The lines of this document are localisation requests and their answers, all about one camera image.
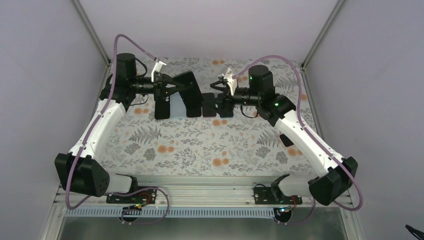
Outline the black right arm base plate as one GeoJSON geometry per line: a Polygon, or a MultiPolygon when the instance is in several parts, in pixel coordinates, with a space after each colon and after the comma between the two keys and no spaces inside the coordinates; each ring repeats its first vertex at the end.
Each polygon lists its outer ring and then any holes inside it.
{"type": "Polygon", "coordinates": [[[257,184],[253,187],[253,198],[256,205],[301,205],[300,196],[286,196],[276,187],[257,184]]]}

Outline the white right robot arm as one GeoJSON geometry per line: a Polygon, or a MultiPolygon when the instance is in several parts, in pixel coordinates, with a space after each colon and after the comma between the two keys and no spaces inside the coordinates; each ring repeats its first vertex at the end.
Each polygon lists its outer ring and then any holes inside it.
{"type": "Polygon", "coordinates": [[[311,196],[324,206],[334,203],[353,185],[358,163],[332,149],[299,115],[300,110],[286,96],[276,93],[273,73],[265,65],[248,70],[249,86],[239,87],[228,68],[210,87],[222,91],[216,99],[218,114],[231,113],[234,106],[254,106],[258,115],[281,132],[286,147],[295,146],[307,158],[316,177],[305,180],[284,174],[271,184],[271,198],[278,204],[291,196],[311,196]]]}

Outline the light blue case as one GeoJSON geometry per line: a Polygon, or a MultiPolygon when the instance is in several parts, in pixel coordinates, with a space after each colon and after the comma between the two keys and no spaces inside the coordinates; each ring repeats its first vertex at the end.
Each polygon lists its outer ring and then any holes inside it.
{"type": "Polygon", "coordinates": [[[170,96],[170,116],[173,119],[186,117],[186,106],[181,95],[176,92],[170,96]]]}

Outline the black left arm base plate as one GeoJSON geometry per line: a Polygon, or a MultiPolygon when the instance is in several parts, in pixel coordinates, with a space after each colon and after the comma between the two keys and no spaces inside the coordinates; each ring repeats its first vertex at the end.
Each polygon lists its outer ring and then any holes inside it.
{"type": "Polygon", "coordinates": [[[127,204],[127,205],[146,205],[155,204],[157,189],[154,187],[138,186],[135,190],[130,190],[129,196],[108,195],[107,204],[127,204]]]}

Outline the black phone without case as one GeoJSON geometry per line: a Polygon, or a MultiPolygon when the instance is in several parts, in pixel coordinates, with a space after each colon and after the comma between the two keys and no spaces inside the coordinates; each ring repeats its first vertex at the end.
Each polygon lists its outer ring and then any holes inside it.
{"type": "Polygon", "coordinates": [[[201,108],[203,105],[203,97],[194,73],[190,70],[183,73],[188,74],[187,79],[190,86],[190,89],[179,93],[185,107],[187,109],[201,108]]]}

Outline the black phone case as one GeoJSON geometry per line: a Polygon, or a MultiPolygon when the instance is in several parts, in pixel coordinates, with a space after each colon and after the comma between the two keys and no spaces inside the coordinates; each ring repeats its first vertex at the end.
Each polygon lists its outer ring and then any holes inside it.
{"type": "Polygon", "coordinates": [[[197,107],[193,109],[186,109],[186,117],[187,118],[199,118],[202,116],[202,108],[197,107]]]}

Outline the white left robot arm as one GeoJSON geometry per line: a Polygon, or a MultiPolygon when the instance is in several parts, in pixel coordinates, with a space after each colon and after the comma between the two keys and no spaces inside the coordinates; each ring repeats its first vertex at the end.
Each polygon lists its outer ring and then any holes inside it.
{"type": "Polygon", "coordinates": [[[101,197],[119,193],[131,203],[139,197],[139,188],[129,175],[110,173],[99,163],[116,124],[129,110],[137,95],[152,95],[163,101],[185,89],[174,77],[160,73],[165,63],[156,61],[150,75],[137,74],[138,59],[132,53],[116,56],[114,73],[100,93],[95,115],[84,133],[68,153],[59,153],[54,165],[66,193],[101,197]]]}

